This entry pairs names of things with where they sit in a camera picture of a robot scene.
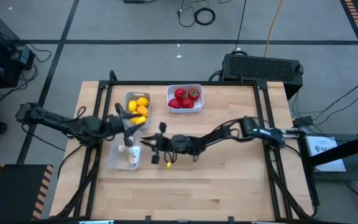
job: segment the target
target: lemon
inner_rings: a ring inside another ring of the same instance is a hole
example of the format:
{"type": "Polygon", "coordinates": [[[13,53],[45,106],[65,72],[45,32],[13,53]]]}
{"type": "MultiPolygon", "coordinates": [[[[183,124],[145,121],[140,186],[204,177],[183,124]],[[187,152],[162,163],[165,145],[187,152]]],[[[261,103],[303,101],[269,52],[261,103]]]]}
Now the lemon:
{"type": "Polygon", "coordinates": [[[137,110],[138,113],[140,113],[143,116],[148,116],[149,115],[148,109],[143,105],[138,106],[136,110],[137,110]]]}
{"type": "Polygon", "coordinates": [[[132,111],[136,111],[136,108],[137,108],[137,103],[136,103],[136,101],[131,100],[131,101],[128,103],[128,110],[129,110],[130,112],[132,112],[132,111]]]}
{"type": "MultiPolygon", "coordinates": [[[[132,114],[139,114],[137,111],[133,111],[132,114]]],[[[136,121],[139,117],[136,117],[136,118],[131,118],[130,121],[132,124],[136,124],[136,121]]]]}
{"type": "Polygon", "coordinates": [[[147,98],[144,97],[140,97],[139,99],[137,99],[136,103],[140,106],[148,106],[149,105],[149,100],[147,98]]]}
{"type": "Polygon", "coordinates": [[[137,118],[135,124],[142,124],[142,123],[146,123],[147,118],[145,116],[141,116],[140,118],[137,118]]]}

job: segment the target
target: plastic tray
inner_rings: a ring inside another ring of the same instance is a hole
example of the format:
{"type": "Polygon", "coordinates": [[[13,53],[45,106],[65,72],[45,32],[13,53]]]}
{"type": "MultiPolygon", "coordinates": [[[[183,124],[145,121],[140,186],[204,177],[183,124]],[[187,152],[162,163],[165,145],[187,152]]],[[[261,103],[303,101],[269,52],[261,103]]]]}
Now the plastic tray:
{"type": "MultiPolygon", "coordinates": [[[[150,123],[150,114],[151,114],[151,105],[152,105],[152,101],[150,99],[150,94],[148,93],[139,93],[139,92],[127,92],[125,94],[125,100],[124,100],[124,106],[125,106],[125,110],[129,112],[128,110],[128,103],[131,101],[131,100],[137,100],[139,99],[140,97],[145,97],[146,99],[149,100],[149,105],[147,106],[147,109],[149,111],[149,114],[147,116],[147,121],[146,123],[141,127],[139,128],[140,130],[145,130],[149,127],[149,123],[150,123]]],[[[131,122],[128,122],[128,125],[129,126],[133,126],[133,124],[131,122]]]]}
{"type": "Polygon", "coordinates": [[[204,106],[204,94],[203,94],[203,86],[200,84],[189,84],[189,85],[169,85],[167,86],[167,107],[172,113],[197,113],[200,112],[204,106]],[[175,90],[184,89],[186,92],[191,90],[192,88],[200,91],[200,98],[194,102],[193,108],[180,108],[175,109],[168,106],[170,100],[175,99],[175,90]]]}

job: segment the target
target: white bowl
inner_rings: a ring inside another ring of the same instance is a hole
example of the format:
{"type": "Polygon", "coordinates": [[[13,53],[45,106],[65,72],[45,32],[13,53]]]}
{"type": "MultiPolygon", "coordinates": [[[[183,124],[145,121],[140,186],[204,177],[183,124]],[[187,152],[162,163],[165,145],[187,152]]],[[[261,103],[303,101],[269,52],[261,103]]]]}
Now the white bowl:
{"type": "Polygon", "coordinates": [[[204,94],[203,94],[203,86],[201,86],[200,84],[190,84],[190,85],[169,85],[167,87],[167,107],[169,108],[169,110],[172,113],[197,113],[200,112],[201,109],[204,106],[204,94]],[[193,108],[180,108],[180,109],[175,109],[172,108],[170,106],[168,106],[168,103],[170,100],[175,99],[175,91],[177,89],[184,89],[186,91],[186,93],[189,92],[189,90],[191,90],[192,88],[200,91],[200,98],[198,98],[198,100],[196,100],[194,102],[194,107],[193,108]]]}

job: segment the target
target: wooden table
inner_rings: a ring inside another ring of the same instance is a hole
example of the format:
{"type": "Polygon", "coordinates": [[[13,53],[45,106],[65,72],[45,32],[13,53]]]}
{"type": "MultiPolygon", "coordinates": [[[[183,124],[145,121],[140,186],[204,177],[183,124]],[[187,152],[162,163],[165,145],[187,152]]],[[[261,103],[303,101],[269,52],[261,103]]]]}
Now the wooden table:
{"type": "MultiPolygon", "coordinates": [[[[98,82],[83,82],[77,109],[86,106],[91,115],[98,82]]],[[[251,86],[204,86],[204,107],[199,113],[172,114],[166,106],[166,86],[114,85],[109,113],[114,103],[124,103],[128,91],[151,95],[150,126],[144,136],[158,131],[159,122],[167,124],[167,137],[174,134],[202,136],[219,124],[244,115],[257,116],[255,96],[251,86]]],[[[268,83],[275,125],[292,127],[288,102],[282,83],[268,83]]],[[[102,115],[106,91],[103,93],[99,116],[102,115]]],[[[267,119],[265,104],[264,118],[267,119]]],[[[123,142],[122,136],[116,136],[123,142]]],[[[193,162],[189,155],[179,155],[171,170],[165,161],[158,166],[150,163],[152,151],[143,147],[137,171],[114,170],[107,167],[112,142],[103,143],[102,159],[93,202],[92,218],[110,220],[274,220],[268,175],[265,168],[262,141],[247,143],[227,140],[215,144],[193,162]]],[[[295,140],[287,144],[298,148],[295,140]]],[[[65,156],[78,147],[69,140],[65,156]]],[[[57,214],[78,188],[85,150],[78,151],[62,168],[50,215],[57,214]]],[[[301,159],[288,149],[281,150],[283,168],[289,191],[306,213],[313,209],[301,159]]],[[[282,196],[277,188],[280,213],[285,217],[282,196]]],[[[81,214],[85,213],[88,193],[83,197],[81,214]]]]}

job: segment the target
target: floor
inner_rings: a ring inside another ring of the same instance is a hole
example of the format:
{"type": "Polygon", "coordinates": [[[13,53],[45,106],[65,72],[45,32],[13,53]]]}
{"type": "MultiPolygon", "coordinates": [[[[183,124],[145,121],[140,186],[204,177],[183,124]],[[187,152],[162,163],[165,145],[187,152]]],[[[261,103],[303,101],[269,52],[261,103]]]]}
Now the floor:
{"type": "MultiPolygon", "coordinates": [[[[241,21],[243,1],[218,4],[210,26],[181,27],[179,0],[124,4],[122,0],[0,0],[0,18],[21,38],[52,56],[36,63],[39,76],[27,89],[0,102],[0,164],[16,163],[25,139],[14,115],[19,104],[42,102],[50,111],[73,116],[82,81],[105,80],[113,69],[119,80],[207,80],[231,52],[241,21]]],[[[248,0],[238,48],[263,56],[278,0],[248,0]]],[[[348,18],[345,1],[286,0],[272,32],[268,57],[299,60],[305,68],[299,110],[321,110],[358,84],[358,24],[348,18]]],[[[184,12],[184,24],[192,15],[184,12]]],[[[40,58],[47,54],[36,52],[40,58]]],[[[358,90],[336,104],[337,110],[358,97],[358,90]]],[[[358,133],[358,101],[319,126],[325,133],[358,133]]],[[[59,147],[67,139],[38,126],[35,134],[59,147]]],[[[25,164],[58,167],[63,153],[37,139],[25,164]]],[[[48,217],[57,176],[47,197],[48,217]]],[[[351,183],[358,189],[358,182],[351,183]]],[[[358,223],[358,198],[337,182],[318,182],[317,218],[358,223]]]]}

